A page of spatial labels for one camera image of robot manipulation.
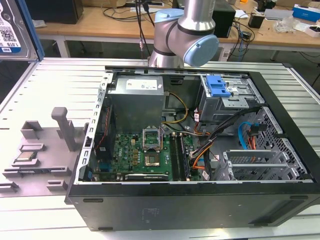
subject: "workbench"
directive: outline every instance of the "workbench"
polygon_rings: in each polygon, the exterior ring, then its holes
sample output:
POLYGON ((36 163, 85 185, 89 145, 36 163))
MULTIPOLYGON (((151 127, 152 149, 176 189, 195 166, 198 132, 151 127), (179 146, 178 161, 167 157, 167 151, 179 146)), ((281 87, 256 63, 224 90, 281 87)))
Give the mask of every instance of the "workbench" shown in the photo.
MULTIPOLYGON (((241 3, 237 0, 234 9, 241 9, 251 13, 258 4, 254 0, 241 3)), ((276 6, 274 9, 288 10, 287 7, 276 6)), ((118 8, 122 12, 128 8, 118 8)), ((134 16, 135 12, 126 11, 115 14, 114 17, 125 18, 134 16)), ((249 18, 240 19, 242 24, 248 25, 249 18)), ((38 28, 36 32, 40 39, 55 40, 61 57, 69 58, 70 52, 67 41, 92 41, 92 42, 115 42, 135 43, 140 41, 138 22, 122 22, 103 15, 100 7, 84 7, 83 15, 77 24, 46 23, 47 27, 38 28)), ((273 51, 297 51, 297 52, 320 52, 320 38, 311 37, 304 32, 276 33, 273 29, 275 21, 264 20, 260 29, 252 28, 255 39, 248 46, 249 49, 273 50, 273 51)), ((142 22, 143 32, 148 44, 154 43, 154 27, 148 21, 142 22)), ((219 61, 226 61, 232 49, 238 41, 237 30, 232 27, 228 38, 219 38, 219 46, 222 49, 219 61)))
MULTIPOLYGON (((53 107, 67 107, 75 127, 88 122, 97 99, 105 66, 146 67, 146 60, 45 58, 31 63, 0 104, 0 170, 6 168, 20 143, 25 121, 57 127, 53 107)), ((209 62, 202 68, 215 71, 260 72, 310 145, 320 156, 320 96, 290 66, 280 63, 209 62)), ((320 206, 310 207, 278 227, 188 230, 91 232, 65 196, 0 198, 1 239, 319 239, 320 206)))

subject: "wooden tabletop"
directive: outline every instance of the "wooden tabletop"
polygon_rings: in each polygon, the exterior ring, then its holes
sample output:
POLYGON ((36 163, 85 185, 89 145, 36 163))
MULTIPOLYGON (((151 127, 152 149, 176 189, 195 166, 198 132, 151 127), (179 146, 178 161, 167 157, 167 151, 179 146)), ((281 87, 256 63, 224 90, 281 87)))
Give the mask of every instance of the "wooden tabletop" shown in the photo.
MULTIPOLYGON (((241 3, 237 0, 235 9, 239 8, 246 13, 251 13, 253 8, 257 6, 254 0, 248 0, 247 3, 241 3)), ((118 8, 117 12, 124 12, 129 8, 118 8)), ((275 9, 288 10, 287 7, 276 6, 275 9)), ((113 14, 110 9, 106 12, 108 15, 113 14)), ((115 13, 113 16, 125 18, 135 16, 135 12, 126 11, 124 13, 115 13)), ((312 24, 302 19, 301 22, 312 24)), ((248 26, 249 18, 240 19, 242 24, 248 26)), ((36 30, 38 34, 44 35, 66 35, 66 36, 94 36, 94 37, 116 37, 116 38, 139 38, 139 26, 136 21, 122 22, 104 16, 100 7, 85 7, 81 19, 77 24, 62 23, 46 23, 47 27, 36 30)), ((295 33, 284 32, 277 33, 273 25, 275 21, 264 20, 260 29, 252 28, 255 33, 255 39, 251 44, 257 45, 273 45, 287 47, 320 47, 320 38, 310 37, 304 32, 296 30, 295 33)), ((154 27, 148 21, 142 22, 142 28, 145 38, 154 38, 154 27)), ((228 38, 220 38, 221 43, 236 43, 238 40, 237 30, 232 27, 228 38)))

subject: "floor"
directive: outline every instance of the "floor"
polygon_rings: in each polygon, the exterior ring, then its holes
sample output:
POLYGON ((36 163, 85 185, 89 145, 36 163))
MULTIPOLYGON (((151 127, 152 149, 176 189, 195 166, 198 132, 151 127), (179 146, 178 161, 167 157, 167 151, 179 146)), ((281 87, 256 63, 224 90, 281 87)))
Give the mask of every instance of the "floor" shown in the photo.
MULTIPOLYGON (((50 40, 42 40, 42 45, 46 57, 60 57, 57 45, 50 40)), ((113 59, 141 59, 141 52, 138 44, 132 43, 113 43, 113 42, 68 42, 71 57, 74 58, 113 58, 113 59)), ((143 58, 146 58, 147 51, 144 51, 143 58)), ((320 63, 320 57, 307 57, 312 63, 306 60, 299 52, 281 51, 276 61, 271 61, 272 55, 270 50, 255 50, 250 49, 243 58, 243 62, 259 62, 259 63, 289 63, 300 75, 308 82, 312 83, 320 74, 320 68, 317 63, 320 63)), ((220 54, 217 54, 212 59, 217 61, 220 54)), ((239 57, 232 56, 229 61, 238 62, 239 57)), ((26 62, 2 61, 0 62, 0 103, 9 93, 11 88, 18 81, 19 77, 27 68, 26 62)), ((320 93, 320 79, 315 83, 314 89, 320 93)))

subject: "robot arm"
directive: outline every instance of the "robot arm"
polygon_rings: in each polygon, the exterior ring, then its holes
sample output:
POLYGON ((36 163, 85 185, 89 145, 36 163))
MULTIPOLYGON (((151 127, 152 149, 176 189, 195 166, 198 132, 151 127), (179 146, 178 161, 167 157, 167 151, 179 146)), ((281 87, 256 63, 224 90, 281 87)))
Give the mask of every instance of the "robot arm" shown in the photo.
POLYGON ((216 53, 219 41, 213 35, 216 0, 185 0, 181 9, 163 9, 155 15, 154 50, 150 67, 199 67, 216 53))

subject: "yellow wire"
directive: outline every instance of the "yellow wire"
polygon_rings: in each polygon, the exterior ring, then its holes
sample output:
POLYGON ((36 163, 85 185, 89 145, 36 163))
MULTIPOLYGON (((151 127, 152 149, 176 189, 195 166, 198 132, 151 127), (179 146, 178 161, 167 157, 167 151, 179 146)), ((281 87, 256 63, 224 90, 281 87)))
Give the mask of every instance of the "yellow wire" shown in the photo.
POLYGON ((187 105, 185 104, 185 102, 182 101, 182 99, 181 99, 180 97, 178 97, 176 94, 174 94, 174 93, 172 93, 172 92, 169 92, 169 95, 170 95, 170 94, 173 95, 173 96, 175 96, 177 99, 179 99, 179 101, 183 104, 183 106, 184 106, 184 108, 185 108, 185 114, 184 114, 183 118, 180 119, 180 120, 175 120, 175 121, 162 121, 163 124, 177 124, 177 123, 180 123, 180 122, 184 121, 184 120, 187 118, 187 116, 188 116, 188 108, 187 108, 187 105))

